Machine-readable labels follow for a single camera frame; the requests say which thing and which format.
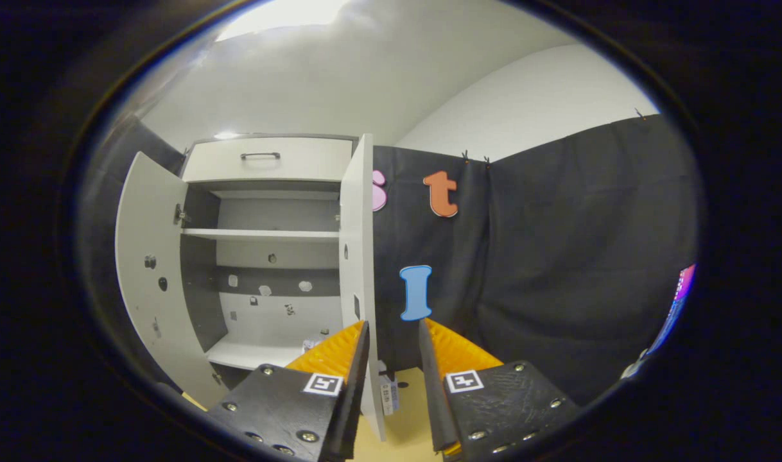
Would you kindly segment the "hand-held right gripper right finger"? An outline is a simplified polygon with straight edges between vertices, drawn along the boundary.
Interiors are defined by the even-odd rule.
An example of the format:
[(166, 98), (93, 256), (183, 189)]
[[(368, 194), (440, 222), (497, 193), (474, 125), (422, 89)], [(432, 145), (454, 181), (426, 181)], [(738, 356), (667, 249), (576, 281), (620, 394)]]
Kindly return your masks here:
[(432, 441), (444, 459), (519, 456), (567, 426), (578, 404), (531, 363), (505, 363), (450, 328), (419, 322)]

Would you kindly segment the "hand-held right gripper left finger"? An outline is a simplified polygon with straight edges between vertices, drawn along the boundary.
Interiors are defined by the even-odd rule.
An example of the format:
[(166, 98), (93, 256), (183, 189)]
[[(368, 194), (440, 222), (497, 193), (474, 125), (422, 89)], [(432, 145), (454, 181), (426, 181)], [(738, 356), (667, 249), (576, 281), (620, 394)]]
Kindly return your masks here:
[(358, 321), (286, 366), (262, 364), (207, 413), (250, 453), (277, 461), (354, 457), (370, 348)]

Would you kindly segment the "white shoe cabinet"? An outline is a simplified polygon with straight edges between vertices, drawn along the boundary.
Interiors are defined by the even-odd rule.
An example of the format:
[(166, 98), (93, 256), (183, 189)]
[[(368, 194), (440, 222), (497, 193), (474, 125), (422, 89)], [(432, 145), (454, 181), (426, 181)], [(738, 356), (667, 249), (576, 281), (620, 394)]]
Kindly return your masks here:
[[(350, 139), (352, 154), (360, 138), (238, 138), (248, 137)], [(154, 161), (183, 181), (193, 146), (180, 156), (177, 172)], [(150, 148), (129, 149), (128, 170), (137, 152), (152, 158)], [(191, 222), (182, 230), (339, 232), (341, 181), (183, 181), (187, 193), (182, 207)], [(262, 364), (286, 366), (300, 357), (307, 337), (324, 333), (331, 338), (350, 327), (342, 321), (338, 249), (338, 242), (235, 242), (182, 235), (180, 260), (189, 316), (216, 379), (229, 391), (235, 373)]]

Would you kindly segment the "white shoe cabinet door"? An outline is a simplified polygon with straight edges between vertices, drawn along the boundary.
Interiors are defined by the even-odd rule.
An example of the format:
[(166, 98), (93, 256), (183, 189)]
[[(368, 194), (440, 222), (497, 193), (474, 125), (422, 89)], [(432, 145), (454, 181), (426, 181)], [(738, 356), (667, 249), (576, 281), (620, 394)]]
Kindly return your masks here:
[(177, 387), (214, 407), (229, 391), (198, 341), (187, 309), (177, 209), (186, 183), (137, 152), (116, 214), (116, 273), (126, 311), (144, 347)]
[(370, 344), (360, 410), (376, 438), (385, 441), (374, 303), (373, 148), (373, 135), (363, 134), (339, 188), (339, 287), (343, 324), (347, 327), (362, 321), (368, 327)]

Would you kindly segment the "white cabinet shelf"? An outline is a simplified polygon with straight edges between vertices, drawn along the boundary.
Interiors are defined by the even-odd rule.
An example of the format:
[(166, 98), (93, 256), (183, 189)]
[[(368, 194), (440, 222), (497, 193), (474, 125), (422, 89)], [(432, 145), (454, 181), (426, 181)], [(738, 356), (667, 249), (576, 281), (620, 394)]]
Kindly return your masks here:
[(338, 232), (315, 231), (187, 228), (183, 229), (182, 235), (235, 242), (337, 243), (339, 241)]

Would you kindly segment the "white cabinet drawer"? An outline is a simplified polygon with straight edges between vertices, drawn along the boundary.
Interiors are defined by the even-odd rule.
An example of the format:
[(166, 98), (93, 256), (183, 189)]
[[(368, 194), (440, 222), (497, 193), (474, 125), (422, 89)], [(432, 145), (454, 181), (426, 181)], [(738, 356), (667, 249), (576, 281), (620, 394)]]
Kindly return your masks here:
[[(248, 137), (195, 144), (182, 180), (219, 182), (298, 180), (339, 182), (352, 158), (353, 141), (323, 137)], [(280, 160), (239, 155), (279, 152)]]

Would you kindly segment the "black backdrop cloth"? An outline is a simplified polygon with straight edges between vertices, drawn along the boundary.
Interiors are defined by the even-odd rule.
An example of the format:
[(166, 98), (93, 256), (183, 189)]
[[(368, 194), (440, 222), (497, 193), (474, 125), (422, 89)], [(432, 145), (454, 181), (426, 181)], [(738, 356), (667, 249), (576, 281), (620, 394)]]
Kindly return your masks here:
[[(578, 404), (613, 386), (654, 342), (697, 244), (690, 147), (664, 115), (632, 117), (491, 161), (384, 146), (374, 138), (374, 301), (379, 375), (420, 363), (429, 319), (503, 362), (526, 360)], [(180, 156), (142, 123), (118, 129), (85, 169), (70, 228), (95, 313), (156, 381), (116, 278), (116, 211), (132, 148), (177, 172)]]

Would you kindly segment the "pink and blue object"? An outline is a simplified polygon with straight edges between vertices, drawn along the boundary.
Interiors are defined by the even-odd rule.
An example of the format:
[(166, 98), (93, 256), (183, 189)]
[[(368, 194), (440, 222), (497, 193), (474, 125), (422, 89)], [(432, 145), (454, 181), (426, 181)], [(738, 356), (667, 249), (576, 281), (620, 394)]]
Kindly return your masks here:
[(671, 331), (675, 327), (675, 324), (681, 315), (682, 308), (684, 307), (685, 300), (688, 296), (688, 293), (690, 292), (696, 266), (696, 264), (693, 264), (691, 266), (685, 267), (679, 273), (679, 279), (675, 289), (675, 296), (673, 296), (672, 304), (667, 313), (667, 317), (654, 342), (647, 349), (645, 354), (646, 356), (652, 355), (655, 353), (655, 351), (658, 351), (658, 348), (661, 348), (661, 345), (664, 345), (664, 342), (666, 342)]

